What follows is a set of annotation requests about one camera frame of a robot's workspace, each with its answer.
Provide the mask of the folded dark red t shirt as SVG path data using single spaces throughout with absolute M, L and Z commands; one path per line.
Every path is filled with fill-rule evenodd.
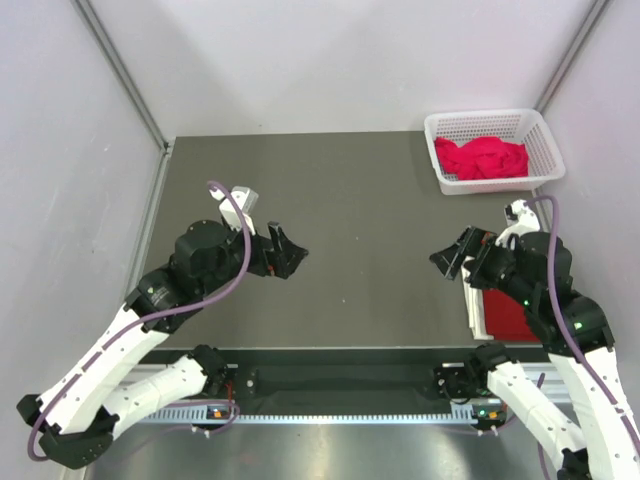
M 484 322 L 495 340 L 512 343 L 538 343 L 526 324 L 524 307 L 497 290 L 483 291 Z

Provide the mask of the folded white t shirt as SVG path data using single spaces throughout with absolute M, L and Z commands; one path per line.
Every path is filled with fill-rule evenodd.
M 494 337 L 486 330 L 483 291 L 472 288 L 468 282 L 470 272 L 463 266 L 462 286 L 468 314 L 468 326 L 474 340 L 491 341 Z

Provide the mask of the bright pink-red t shirt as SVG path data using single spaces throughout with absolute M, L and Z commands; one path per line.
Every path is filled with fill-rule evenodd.
M 443 170 L 460 181 L 519 178 L 529 174 L 529 155 L 522 144 L 485 136 L 458 146 L 438 137 L 434 146 Z

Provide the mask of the aluminium corner post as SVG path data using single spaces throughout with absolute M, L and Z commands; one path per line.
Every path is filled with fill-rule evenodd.
M 548 110 L 554 97 L 584 50 L 594 30 L 602 21 L 607 10 L 612 4 L 612 0 L 596 0 L 590 2 L 589 8 L 582 20 L 579 22 L 578 28 L 571 35 L 569 43 L 563 50 L 552 74 L 545 83 L 535 105 L 533 106 L 533 109 L 538 111 L 541 115 L 544 115 Z
M 136 112 L 153 143 L 162 153 L 166 153 L 170 148 L 170 142 L 162 133 L 161 128 L 154 119 L 151 110 L 118 52 L 111 36 L 107 32 L 94 5 L 88 0 L 71 0 L 70 3 L 95 41 L 107 65 L 115 75 L 127 100 Z

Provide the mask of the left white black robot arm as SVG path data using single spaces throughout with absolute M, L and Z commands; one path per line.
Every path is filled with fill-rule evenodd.
M 307 257 L 271 222 L 267 236 L 227 222 L 193 223 L 166 264 L 144 275 L 106 331 L 53 387 L 17 410 L 31 431 L 27 455 L 81 469 L 127 429 L 179 400 L 203 394 L 230 403 L 231 375 L 219 351 L 198 345 L 131 386 L 122 380 L 187 320 L 228 296 L 246 274 L 287 279 Z

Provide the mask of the left aluminium corner post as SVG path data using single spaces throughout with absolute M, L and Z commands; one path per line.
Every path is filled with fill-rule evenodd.
M 71 0 L 70 3 L 95 41 L 107 65 L 115 75 L 127 100 L 136 112 L 153 143 L 162 153 L 166 153 L 170 148 L 170 142 L 162 133 L 161 128 L 154 119 L 151 110 L 118 52 L 111 36 L 107 32 L 94 5 L 88 0 Z

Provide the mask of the right aluminium corner post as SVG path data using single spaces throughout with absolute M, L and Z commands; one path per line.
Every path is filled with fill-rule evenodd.
M 538 111 L 541 115 L 544 115 L 548 110 L 554 97 L 584 50 L 594 30 L 602 21 L 607 10 L 612 4 L 612 0 L 596 0 L 590 2 L 589 8 L 582 20 L 579 22 L 578 28 L 571 35 L 569 43 L 563 50 L 552 74 L 545 83 L 535 105 L 533 106 L 533 109 Z

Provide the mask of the white plastic basket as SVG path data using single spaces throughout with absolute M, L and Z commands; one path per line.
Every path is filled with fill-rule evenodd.
M 431 114 L 424 135 L 445 195 L 530 191 L 566 173 L 553 134 L 534 109 Z

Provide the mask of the aluminium front rail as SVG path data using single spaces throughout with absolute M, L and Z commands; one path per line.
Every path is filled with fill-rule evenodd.
M 373 406 L 389 403 L 473 400 L 493 394 L 487 374 L 467 367 L 431 364 L 337 364 L 337 365 L 224 365 L 218 361 L 202 364 L 189 358 L 186 366 L 173 363 L 166 369 L 135 384 L 118 382 L 112 393 L 133 396 L 137 390 L 165 396 L 161 406 L 183 398 L 236 401 L 255 408 L 271 402 L 280 408 L 342 408 L 349 402 Z

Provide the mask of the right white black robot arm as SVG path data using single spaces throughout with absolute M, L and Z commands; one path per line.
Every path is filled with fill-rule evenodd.
M 579 293 L 572 255 L 553 234 L 510 229 L 497 235 L 467 228 L 431 262 L 447 279 L 466 271 L 466 283 L 496 290 L 520 304 L 526 324 L 567 388 L 576 418 L 527 377 L 523 365 L 497 342 L 477 347 L 451 398 L 492 395 L 536 439 L 559 479 L 636 479 L 639 432 L 617 368 L 614 338 L 603 309 Z

